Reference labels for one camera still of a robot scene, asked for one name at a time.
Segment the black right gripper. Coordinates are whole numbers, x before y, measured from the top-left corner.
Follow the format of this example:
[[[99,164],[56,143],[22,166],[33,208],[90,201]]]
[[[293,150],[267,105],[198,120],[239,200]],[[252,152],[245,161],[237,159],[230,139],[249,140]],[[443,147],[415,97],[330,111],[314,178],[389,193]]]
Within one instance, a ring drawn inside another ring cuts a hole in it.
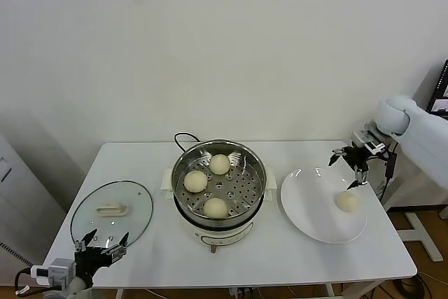
[[[356,188],[367,183],[368,158],[370,152],[365,147],[346,146],[344,148],[337,148],[332,151],[328,165],[332,166],[339,158],[343,158],[346,163],[355,170],[355,179],[349,185],[349,188]]]

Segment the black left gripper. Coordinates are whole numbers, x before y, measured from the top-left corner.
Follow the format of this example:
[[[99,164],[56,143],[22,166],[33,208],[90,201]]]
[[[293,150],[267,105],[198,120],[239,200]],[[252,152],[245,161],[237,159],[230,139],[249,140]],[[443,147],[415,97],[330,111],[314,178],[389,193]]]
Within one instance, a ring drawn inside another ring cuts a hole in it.
[[[93,285],[93,277],[98,269],[110,267],[113,263],[112,261],[120,260],[127,253],[128,232],[117,244],[107,249],[88,246],[96,233],[97,229],[94,229],[87,233],[81,240],[74,242],[76,251],[74,254],[76,276],[81,278],[86,286]]]

